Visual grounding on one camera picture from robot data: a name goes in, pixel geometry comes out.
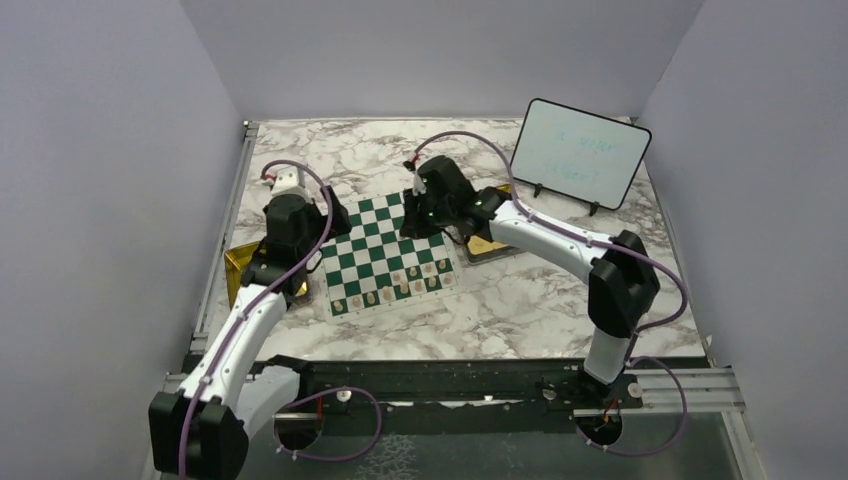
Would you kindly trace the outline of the gold tin with light pieces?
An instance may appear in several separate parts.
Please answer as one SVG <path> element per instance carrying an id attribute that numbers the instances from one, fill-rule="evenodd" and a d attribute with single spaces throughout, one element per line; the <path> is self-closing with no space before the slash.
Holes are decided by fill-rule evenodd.
<path id="1" fill-rule="evenodd" d="M 459 207 L 459 223 L 454 226 L 454 230 L 460 239 L 456 244 L 464 252 L 469 264 L 499 259 L 518 251 L 516 247 L 494 241 L 491 230 L 496 210 L 510 204 L 510 188 L 502 185 L 483 188 Z"/>

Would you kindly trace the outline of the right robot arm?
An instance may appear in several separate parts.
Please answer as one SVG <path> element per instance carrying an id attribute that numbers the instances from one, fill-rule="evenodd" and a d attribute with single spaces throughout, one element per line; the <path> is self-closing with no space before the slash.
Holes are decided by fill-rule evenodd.
<path id="1" fill-rule="evenodd" d="M 530 253 L 587 286 L 594 336 L 577 393 L 592 407 L 612 399 L 637 324 L 660 290 L 641 238 L 630 231 L 610 236 L 580 230 L 530 211 L 510 192 L 496 187 L 477 190 L 446 156 L 420 166 L 407 161 L 404 166 L 413 174 L 413 185 L 402 193 L 402 236 L 423 239 L 452 227 L 463 236 Z"/>

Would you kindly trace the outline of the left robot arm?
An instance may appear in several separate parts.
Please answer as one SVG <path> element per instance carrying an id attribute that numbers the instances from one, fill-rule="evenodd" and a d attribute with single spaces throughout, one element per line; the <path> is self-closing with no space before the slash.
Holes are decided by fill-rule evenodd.
<path id="1" fill-rule="evenodd" d="M 266 235 L 241 274 L 225 325 L 177 390 L 159 392 L 149 404 L 156 470 L 182 479 L 235 479 L 250 439 L 272 412 L 282 404 L 302 410 L 313 401 L 313 382 L 288 368 L 273 368 L 267 380 L 247 377 L 306 282 L 309 260 L 352 229 L 333 189 L 320 192 L 326 213 L 301 188 L 276 194 L 265 206 Z"/>

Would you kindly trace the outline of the green white chess board mat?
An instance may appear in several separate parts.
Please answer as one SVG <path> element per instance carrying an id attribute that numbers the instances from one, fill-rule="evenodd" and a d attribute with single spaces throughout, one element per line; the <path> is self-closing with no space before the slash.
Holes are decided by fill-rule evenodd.
<path id="1" fill-rule="evenodd" d="M 468 289 L 465 272 L 459 262 L 454 243 L 445 235 L 437 234 L 428 239 L 408 239 L 399 236 L 403 220 L 403 200 L 400 193 L 374 197 L 351 197 L 342 202 L 350 215 L 352 231 L 327 241 L 321 249 L 320 264 L 310 276 L 316 286 L 314 303 L 319 318 L 330 324 L 353 322 L 371 317 L 381 317 L 398 310 L 457 295 Z M 447 260 L 445 271 L 438 269 L 438 262 Z M 433 263 L 437 273 L 430 277 L 438 279 L 433 289 L 427 286 L 430 277 L 422 276 L 422 266 Z M 408 270 L 416 267 L 417 278 L 409 278 Z M 392 274 L 399 272 L 401 281 L 395 284 Z M 442 285 L 445 274 L 453 275 L 451 285 Z M 414 283 L 421 280 L 424 291 L 414 292 Z M 404 295 L 399 286 L 407 281 L 409 293 Z M 394 288 L 395 300 L 384 302 L 384 287 Z M 367 305 L 365 296 L 373 292 L 376 304 Z M 349 299 L 361 296 L 363 308 L 351 311 Z M 333 311 L 333 302 L 341 301 L 342 313 Z"/>

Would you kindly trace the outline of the gold tin with dark pieces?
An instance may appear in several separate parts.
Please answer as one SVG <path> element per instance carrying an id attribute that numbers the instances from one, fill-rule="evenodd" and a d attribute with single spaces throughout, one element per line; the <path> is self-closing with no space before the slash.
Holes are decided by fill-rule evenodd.
<path id="1" fill-rule="evenodd" d="M 243 284 L 247 284 L 243 281 L 245 278 L 248 278 L 245 277 L 245 274 L 247 273 L 248 276 L 252 278 L 252 274 L 255 274 L 260 270 L 267 270 L 267 267 L 262 267 L 262 262 L 260 261 L 264 260 L 266 253 L 265 250 L 266 248 L 264 247 L 263 241 L 256 241 L 231 248 L 225 252 L 225 277 L 230 308 L 235 305 L 237 294 L 241 286 Z M 259 273 L 258 275 L 260 283 L 262 281 L 270 283 L 275 278 L 268 273 Z M 292 305 L 298 307 L 305 306 L 310 304 L 312 300 L 313 291 L 311 283 L 308 278 L 305 278 L 296 295 L 293 297 Z"/>

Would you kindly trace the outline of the small whiteboard on stand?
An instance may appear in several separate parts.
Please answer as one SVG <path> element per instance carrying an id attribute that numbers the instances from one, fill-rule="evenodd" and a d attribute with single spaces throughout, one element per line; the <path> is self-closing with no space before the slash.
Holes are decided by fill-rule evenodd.
<path id="1" fill-rule="evenodd" d="M 511 159 L 513 177 L 607 210 L 619 209 L 652 140 L 650 130 L 535 98 Z"/>

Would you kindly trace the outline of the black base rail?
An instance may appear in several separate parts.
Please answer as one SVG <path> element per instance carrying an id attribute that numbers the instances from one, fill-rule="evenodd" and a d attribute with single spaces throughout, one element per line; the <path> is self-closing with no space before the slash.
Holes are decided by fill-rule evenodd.
<path id="1" fill-rule="evenodd" d="M 307 361 L 278 355 L 250 367 L 230 406 L 249 435 L 290 402 L 321 414 L 327 436 L 362 436 L 382 410 L 385 433 L 443 435 L 575 431 L 609 414 L 616 420 L 742 412 L 729 368 L 672 357 L 666 372 L 642 361 L 603 386 L 578 359 Z"/>

